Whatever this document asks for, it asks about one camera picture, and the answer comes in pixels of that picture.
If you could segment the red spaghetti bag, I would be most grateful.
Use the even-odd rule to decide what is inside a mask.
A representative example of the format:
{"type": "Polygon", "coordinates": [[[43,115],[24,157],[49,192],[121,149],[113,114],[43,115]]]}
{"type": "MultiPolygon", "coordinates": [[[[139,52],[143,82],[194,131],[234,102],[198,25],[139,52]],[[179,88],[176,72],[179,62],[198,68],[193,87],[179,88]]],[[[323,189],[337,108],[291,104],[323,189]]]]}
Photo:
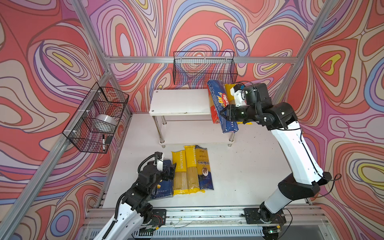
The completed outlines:
{"type": "Polygon", "coordinates": [[[214,102],[213,102],[213,99],[212,99],[212,95],[211,95],[210,92],[209,92],[209,104],[210,104],[210,111],[211,111],[212,121],[213,121],[214,124],[219,124],[220,120],[219,120],[218,113],[217,113],[217,110],[216,110],[216,107],[214,105],[214,102]]]}

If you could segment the blue Barilla spaghetti box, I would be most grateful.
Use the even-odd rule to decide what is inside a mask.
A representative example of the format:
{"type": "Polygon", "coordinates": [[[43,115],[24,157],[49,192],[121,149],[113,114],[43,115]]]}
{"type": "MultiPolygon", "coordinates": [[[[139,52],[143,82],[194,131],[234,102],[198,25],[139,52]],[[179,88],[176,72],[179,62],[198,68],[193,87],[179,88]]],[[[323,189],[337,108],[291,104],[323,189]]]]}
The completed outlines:
{"type": "Polygon", "coordinates": [[[207,82],[208,91],[212,95],[214,105],[216,107],[218,117],[220,120],[220,126],[222,133],[235,133],[239,130],[238,124],[236,122],[227,121],[222,115],[221,112],[223,109],[230,104],[226,89],[224,84],[218,80],[209,80],[207,82]]]}

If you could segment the blue Ankara spaghetti bag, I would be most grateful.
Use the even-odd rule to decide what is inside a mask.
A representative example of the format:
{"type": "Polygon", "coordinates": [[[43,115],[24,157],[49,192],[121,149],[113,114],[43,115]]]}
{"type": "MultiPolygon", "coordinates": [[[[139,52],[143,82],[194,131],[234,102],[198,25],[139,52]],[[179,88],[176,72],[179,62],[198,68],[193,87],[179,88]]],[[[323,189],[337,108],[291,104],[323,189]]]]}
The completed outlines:
{"type": "Polygon", "coordinates": [[[214,190],[208,150],[200,146],[195,147],[197,173],[200,190],[214,190]]]}

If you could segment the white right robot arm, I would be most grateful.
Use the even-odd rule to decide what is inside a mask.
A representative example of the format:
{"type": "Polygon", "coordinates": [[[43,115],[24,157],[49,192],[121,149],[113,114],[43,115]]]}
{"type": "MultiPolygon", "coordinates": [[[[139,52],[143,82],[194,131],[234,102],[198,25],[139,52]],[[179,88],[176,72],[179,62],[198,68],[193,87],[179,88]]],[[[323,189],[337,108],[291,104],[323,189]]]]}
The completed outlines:
{"type": "Polygon", "coordinates": [[[289,203],[317,195],[320,187],[333,178],[316,162],[293,107],[285,102],[273,104],[266,84],[236,84],[230,93],[235,104],[226,106],[220,115],[231,122],[255,122],[266,127],[278,141],[292,171],[260,205],[259,216],[269,222],[289,203]]]}

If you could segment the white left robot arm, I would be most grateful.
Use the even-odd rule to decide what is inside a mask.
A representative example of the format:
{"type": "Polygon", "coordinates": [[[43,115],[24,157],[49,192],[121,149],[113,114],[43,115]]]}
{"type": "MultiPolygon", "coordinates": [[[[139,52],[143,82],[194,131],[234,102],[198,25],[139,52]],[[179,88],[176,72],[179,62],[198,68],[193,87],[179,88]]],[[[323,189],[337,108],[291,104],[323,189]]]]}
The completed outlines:
{"type": "Polygon", "coordinates": [[[144,232],[154,232],[166,223],[166,211],[154,211],[151,197],[161,182],[173,180],[177,164],[164,162],[163,153],[155,152],[138,166],[138,177],[120,195],[114,215],[95,237],[96,240],[127,240],[145,226],[144,232]]]}

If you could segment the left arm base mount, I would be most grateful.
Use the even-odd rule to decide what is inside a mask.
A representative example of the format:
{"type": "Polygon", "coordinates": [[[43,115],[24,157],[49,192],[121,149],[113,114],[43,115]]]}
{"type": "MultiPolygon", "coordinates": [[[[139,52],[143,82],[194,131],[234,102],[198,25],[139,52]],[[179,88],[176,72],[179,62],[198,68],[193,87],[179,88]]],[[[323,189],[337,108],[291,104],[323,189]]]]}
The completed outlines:
{"type": "Polygon", "coordinates": [[[151,217],[144,221],[143,226],[147,228],[156,228],[165,225],[167,210],[166,209],[154,209],[151,217]]]}

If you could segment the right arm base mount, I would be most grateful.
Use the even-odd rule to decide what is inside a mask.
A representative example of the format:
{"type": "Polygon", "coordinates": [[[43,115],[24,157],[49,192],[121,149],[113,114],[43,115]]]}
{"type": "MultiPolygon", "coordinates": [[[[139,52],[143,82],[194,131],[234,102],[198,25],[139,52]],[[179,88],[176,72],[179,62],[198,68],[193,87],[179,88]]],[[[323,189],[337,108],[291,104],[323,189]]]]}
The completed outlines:
{"type": "Polygon", "coordinates": [[[284,225],[287,223],[283,210],[275,214],[270,213],[267,209],[262,208],[245,208],[241,214],[246,219],[247,224],[267,224],[267,225],[284,225]]]}

